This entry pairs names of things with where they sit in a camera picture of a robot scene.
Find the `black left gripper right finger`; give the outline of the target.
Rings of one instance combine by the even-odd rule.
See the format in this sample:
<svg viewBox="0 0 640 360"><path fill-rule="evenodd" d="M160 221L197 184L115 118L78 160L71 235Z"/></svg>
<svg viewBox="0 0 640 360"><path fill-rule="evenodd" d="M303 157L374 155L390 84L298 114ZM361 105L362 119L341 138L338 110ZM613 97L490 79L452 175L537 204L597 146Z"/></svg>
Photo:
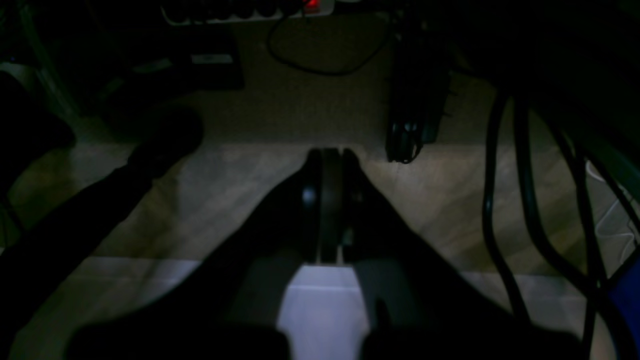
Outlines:
<svg viewBox="0 0 640 360"><path fill-rule="evenodd" d="M343 215L371 331L361 360L576 360L571 333L531 325L482 296L414 233L342 154Z"/></svg>

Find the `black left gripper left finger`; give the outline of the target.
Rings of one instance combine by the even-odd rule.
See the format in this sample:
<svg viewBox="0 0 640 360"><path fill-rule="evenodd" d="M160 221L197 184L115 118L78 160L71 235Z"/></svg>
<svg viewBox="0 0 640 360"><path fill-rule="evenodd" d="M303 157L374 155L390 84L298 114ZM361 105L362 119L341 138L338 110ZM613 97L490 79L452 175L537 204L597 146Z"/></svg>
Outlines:
<svg viewBox="0 0 640 360"><path fill-rule="evenodd" d="M289 341L275 324L288 284L316 259L322 176L322 151L313 149L180 284L78 330L65 358L288 360Z"/></svg>

